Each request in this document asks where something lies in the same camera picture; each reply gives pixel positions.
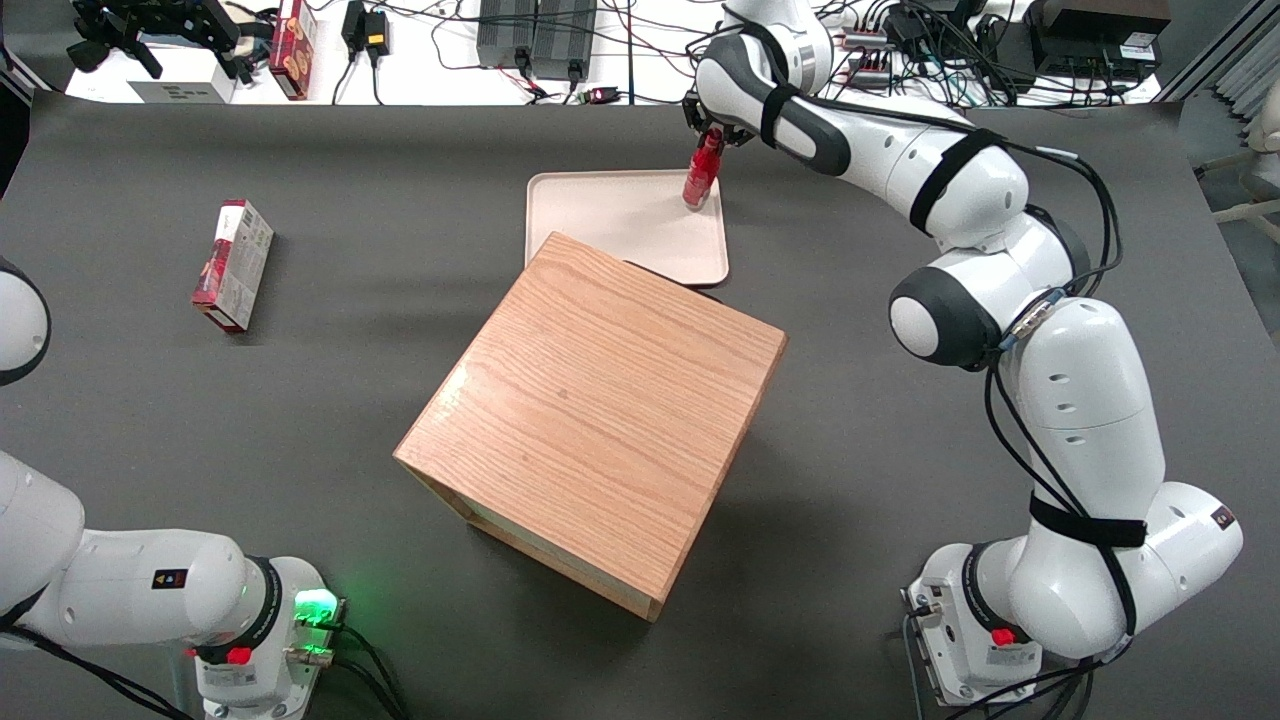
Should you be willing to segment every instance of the plastic tray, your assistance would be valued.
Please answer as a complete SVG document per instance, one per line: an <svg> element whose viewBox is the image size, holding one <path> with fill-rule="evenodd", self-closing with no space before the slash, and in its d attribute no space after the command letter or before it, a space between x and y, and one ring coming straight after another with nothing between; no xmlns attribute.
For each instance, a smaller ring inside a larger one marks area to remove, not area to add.
<svg viewBox="0 0 1280 720"><path fill-rule="evenodd" d="M728 277L719 181L700 210L681 199L686 170L543 173L529 181L525 264L554 231L696 287Z"/></svg>

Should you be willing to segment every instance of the black power adapter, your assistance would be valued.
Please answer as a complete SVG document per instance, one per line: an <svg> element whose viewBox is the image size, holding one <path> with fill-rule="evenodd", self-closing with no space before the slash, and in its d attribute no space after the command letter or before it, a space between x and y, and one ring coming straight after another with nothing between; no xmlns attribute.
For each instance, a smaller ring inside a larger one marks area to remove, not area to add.
<svg viewBox="0 0 1280 720"><path fill-rule="evenodd" d="M365 3L351 0L347 3L347 15L342 20L342 41L347 45L347 56L356 58L356 53L365 49Z"/></svg>
<svg viewBox="0 0 1280 720"><path fill-rule="evenodd" d="M378 64L379 58L392 54L390 33L387 28L387 13L374 10L365 14L365 53Z"/></svg>

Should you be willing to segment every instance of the cardboard box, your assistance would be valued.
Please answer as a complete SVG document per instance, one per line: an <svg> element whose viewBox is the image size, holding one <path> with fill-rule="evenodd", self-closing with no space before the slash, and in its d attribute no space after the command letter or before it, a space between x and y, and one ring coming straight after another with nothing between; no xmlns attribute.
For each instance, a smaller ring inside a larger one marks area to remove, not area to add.
<svg viewBox="0 0 1280 720"><path fill-rule="evenodd" d="M316 19L305 0L280 0L268 68L284 96L306 100L315 67Z"/></svg>
<svg viewBox="0 0 1280 720"><path fill-rule="evenodd" d="M228 200L218 214L214 250L191 304L229 333L248 329L262 268L275 233L248 200Z"/></svg>
<svg viewBox="0 0 1280 720"><path fill-rule="evenodd" d="M785 347L553 233L394 456L480 530L653 621Z"/></svg>

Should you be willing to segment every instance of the product box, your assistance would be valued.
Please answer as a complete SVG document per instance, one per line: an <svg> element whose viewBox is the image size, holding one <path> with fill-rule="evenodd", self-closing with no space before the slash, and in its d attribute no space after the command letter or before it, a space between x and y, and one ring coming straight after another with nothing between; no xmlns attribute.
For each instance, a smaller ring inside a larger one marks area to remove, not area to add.
<svg viewBox="0 0 1280 720"><path fill-rule="evenodd" d="M289 100L306 100L315 61L316 19L305 0L280 0L268 67Z"/></svg>
<svg viewBox="0 0 1280 720"><path fill-rule="evenodd" d="M275 233L248 200L228 200L218 214L214 250L191 304L229 333L248 329L262 266Z"/></svg>

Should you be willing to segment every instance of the wood grain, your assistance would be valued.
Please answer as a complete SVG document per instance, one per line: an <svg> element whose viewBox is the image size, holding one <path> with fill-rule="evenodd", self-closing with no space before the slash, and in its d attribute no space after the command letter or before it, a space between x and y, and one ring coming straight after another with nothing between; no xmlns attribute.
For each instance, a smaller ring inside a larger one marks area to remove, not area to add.
<svg viewBox="0 0 1280 720"><path fill-rule="evenodd" d="M553 233L394 455L485 532L605 575L575 578L605 597L608 582L639 591L653 602L625 606L652 620L785 347L777 328Z"/></svg>

